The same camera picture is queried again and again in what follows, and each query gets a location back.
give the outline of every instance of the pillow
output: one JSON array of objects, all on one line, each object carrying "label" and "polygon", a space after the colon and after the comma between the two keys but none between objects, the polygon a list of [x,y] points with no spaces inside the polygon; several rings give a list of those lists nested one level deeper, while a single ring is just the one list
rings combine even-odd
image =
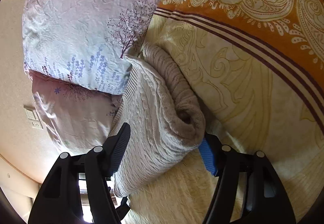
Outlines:
[{"label": "pillow", "polygon": [[25,69],[122,94],[159,0],[26,0]]},{"label": "pillow", "polygon": [[35,108],[57,150],[84,154],[106,140],[121,96],[91,91],[30,71]]}]

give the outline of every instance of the paisley bedsheet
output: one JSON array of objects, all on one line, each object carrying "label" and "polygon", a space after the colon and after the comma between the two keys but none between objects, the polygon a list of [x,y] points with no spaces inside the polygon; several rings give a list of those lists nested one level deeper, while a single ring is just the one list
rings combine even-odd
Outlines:
[{"label": "paisley bedsheet", "polygon": [[[267,154],[299,221],[324,185],[323,0],[162,0],[145,39],[178,64],[210,133],[221,123],[224,144]],[[130,196],[125,222],[202,223],[215,184],[194,151]]]}]

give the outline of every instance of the wall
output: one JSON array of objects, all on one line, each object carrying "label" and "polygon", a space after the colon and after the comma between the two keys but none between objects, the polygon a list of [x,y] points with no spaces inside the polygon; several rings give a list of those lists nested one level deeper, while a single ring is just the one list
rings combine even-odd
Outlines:
[{"label": "wall", "polygon": [[36,181],[20,173],[2,157],[0,157],[0,186],[31,198],[36,198],[39,190]]},{"label": "wall", "polygon": [[26,223],[28,223],[29,214],[33,206],[32,199],[30,197],[12,191],[9,188],[1,186],[1,189],[14,210]]},{"label": "wall", "polygon": [[23,108],[34,105],[31,81],[23,70],[21,17],[24,2],[0,2],[0,154],[42,183],[59,154],[46,129],[31,127]]}]

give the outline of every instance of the textured white blanket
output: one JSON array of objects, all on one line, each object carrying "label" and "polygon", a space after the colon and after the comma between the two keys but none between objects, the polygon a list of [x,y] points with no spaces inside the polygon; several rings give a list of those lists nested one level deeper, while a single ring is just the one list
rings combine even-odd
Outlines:
[{"label": "textured white blanket", "polygon": [[143,45],[144,60],[127,56],[132,71],[109,136],[131,126],[114,192],[122,197],[180,162],[204,136],[205,118],[197,97],[172,58],[160,47]]}]

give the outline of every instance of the beige towel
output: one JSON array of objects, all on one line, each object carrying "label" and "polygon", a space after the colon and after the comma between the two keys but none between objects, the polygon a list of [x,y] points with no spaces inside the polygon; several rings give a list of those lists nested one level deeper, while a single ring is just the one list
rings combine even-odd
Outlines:
[{"label": "beige towel", "polygon": [[176,63],[160,47],[143,45],[144,60],[127,56],[132,72],[109,136],[124,122],[131,139],[114,174],[122,197],[148,184],[180,162],[201,142],[205,118]]}]

